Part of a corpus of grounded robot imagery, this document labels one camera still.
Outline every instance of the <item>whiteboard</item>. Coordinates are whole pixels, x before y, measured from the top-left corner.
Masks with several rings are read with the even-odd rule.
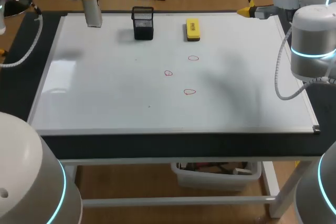
[[[187,42],[187,18],[201,40]],[[307,94],[274,90],[284,37],[278,17],[154,14],[154,39],[134,40],[131,14],[60,22],[28,122],[41,135],[313,132]],[[279,89],[302,84],[282,56]]]

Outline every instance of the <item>black mesh pencil cup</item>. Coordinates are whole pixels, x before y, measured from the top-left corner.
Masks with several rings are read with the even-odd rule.
[[[136,40],[153,39],[153,13],[153,7],[135,6],[132,8],[134,38]]]

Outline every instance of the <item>wooden floor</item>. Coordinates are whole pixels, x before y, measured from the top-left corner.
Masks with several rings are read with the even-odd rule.
[[[256,5],[272,0],[254,0]],[[82,10],[81,1],[34,0],[42,10]],[[133,6],[153,6],[157,10],[237,10],[248,6],[247,0],[100,0],[102,9],[131,10]],[[9,50],[24,15],[6,19],[7,31],[0,48]],[[287,180],[294,162],[274,162],[279,185]],[[169,165],[86,166],[79,169],[77,185],[83,199],[129,197],[220,196],[223,192],[180,188]],[[261,182],[248,186],[242,195],[262,195]],[[192,207],[123,207],[85,209],[83,224],[161,224],[161,223],[274,223],[263,205],[192,206]],[[279,223],[297,223],[290,208]]]

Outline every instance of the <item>black table edge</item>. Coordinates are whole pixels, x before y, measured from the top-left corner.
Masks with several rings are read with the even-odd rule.
[[[155,11],[155,13],[218,13],[214,11]],[[27,121],[59,21],[68,13],[43,12],[41,38],[29,58],[19,67],[0,71],[0,111]],[[103,13],[131,13],[113,10]],[[28,50],[38,23],[27,13],[5,63],[15,62]],[[289,24],[279,15],[286,33]],[[325,85],[309,88],[308,96],[318,118],[321,133],[291,134],[126,134],[42,136],[58,159],[137,158],[137,157],[297,157],[321,156],[334,142],[336,90]]]

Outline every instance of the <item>white metal frame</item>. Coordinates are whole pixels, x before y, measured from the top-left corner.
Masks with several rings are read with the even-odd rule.
[[[302,158],[290,178],[281,190],[270,160],[300,160],[297,157],[258,158],[262,160],[263,178],[267,196],[218,196],[218,197],[164,197],[164,198],[127,198],[127,199],[84,199],[83,206],[94,207],[131,207],[131,206],[186,206],[186,205],[237,205],[237,204],[270,204],[269,213],[272,218],[280,218],[293,202],[296,184],[305,170],[310,166],[313,157]],[[75,179],[78,165],[116,165],[116,164],[164,164],[175,162],[231,162],[256,161],[256,158],[211,158],[211,157],[172,157],[172,158],[112,158],[112,159],[67,159],[61,160],[68,174]]]

